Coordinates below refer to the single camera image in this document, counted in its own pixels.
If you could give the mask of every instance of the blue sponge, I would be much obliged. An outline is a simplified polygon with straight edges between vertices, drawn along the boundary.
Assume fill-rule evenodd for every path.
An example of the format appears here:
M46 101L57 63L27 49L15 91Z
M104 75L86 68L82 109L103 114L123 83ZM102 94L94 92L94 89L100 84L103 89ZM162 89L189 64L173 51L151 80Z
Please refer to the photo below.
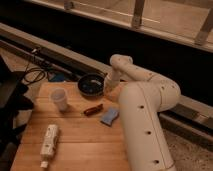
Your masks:
M118 117L118 110L109 108L108 111L101 117L101 122L107 126L111 126L114 119Z

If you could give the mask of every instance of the black bowl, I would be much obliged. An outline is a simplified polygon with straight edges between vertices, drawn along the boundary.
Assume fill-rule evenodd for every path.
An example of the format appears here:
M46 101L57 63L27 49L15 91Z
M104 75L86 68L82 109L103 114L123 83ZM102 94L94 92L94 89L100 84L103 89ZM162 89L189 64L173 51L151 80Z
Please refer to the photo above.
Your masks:
M78 81L78 89L84 96L100 96L103 88L104 77L100 74L86 74Z

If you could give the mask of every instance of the black wall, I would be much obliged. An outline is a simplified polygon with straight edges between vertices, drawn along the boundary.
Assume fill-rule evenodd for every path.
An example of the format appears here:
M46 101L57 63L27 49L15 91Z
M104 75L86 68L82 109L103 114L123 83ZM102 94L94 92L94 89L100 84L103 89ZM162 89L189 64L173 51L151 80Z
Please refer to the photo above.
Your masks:
M213 106L212 53L23 1L1 1L0 22L107 64L112 54L130 55L174 79L182 94Z

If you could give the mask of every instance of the railing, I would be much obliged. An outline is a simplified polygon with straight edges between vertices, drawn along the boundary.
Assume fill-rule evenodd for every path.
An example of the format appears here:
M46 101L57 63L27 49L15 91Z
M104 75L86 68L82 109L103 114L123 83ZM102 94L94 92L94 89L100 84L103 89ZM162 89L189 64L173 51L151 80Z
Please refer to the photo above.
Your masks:
M26 1L213 52L213 0Z

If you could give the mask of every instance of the wooden table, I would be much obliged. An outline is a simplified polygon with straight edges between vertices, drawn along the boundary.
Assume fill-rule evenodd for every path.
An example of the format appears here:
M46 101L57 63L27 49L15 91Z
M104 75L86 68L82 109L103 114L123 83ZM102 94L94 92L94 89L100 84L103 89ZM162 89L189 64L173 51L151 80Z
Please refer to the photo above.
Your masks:
M50 92L56 87L68 92L70 108L63 114L49 100ZM41 171L40 150L46 128L57 124L60 136L48 171L130 171L120 120L115 120L112 127L100 122L109 107L118 107L116 96L115 91L109 97L85 98L76 83L44 83L11 170ZM104 110L99 114L90 117L81 114L100 103Z

